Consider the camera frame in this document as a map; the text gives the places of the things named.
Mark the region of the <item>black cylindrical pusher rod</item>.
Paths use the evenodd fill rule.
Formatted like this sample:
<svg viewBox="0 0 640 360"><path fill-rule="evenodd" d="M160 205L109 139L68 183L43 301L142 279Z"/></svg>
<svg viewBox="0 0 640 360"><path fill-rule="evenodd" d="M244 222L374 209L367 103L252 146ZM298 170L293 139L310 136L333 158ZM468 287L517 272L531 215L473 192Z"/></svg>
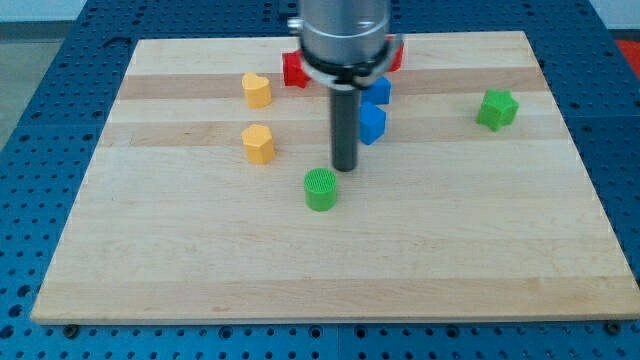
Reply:
<svg viewBox="0 0 640 360"><path fill-rule="evenodd" d="M331 89L329 103L332 166L350 172L358 163L359 91Z"/></svg>

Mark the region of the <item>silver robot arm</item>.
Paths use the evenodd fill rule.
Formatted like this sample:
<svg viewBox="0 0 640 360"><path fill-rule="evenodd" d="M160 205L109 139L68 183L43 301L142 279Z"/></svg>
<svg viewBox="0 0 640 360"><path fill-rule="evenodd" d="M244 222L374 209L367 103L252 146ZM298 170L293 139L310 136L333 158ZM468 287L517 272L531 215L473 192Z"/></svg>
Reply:
<svg viewBox="0 0 640 360"><path fill-rule="evenodd" d="M301 49L303 70L329 91L332 167L358 165L361 92L391 67L404 43L391 35L387 0L299 0L287 20Z"/></svg>

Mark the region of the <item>red block behind arm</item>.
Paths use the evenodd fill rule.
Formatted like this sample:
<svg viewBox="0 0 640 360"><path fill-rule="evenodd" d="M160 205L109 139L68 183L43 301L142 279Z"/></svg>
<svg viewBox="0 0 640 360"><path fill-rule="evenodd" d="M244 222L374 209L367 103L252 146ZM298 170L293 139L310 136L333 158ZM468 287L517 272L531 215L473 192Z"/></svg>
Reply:
<svg viewBox="0 0 640 360"><path fill-rule="evenodd" d="M387 45L389 46L390 63L387 72L395 72L400 69L404 54L404 40L401 35L387 35Z"/></svg>

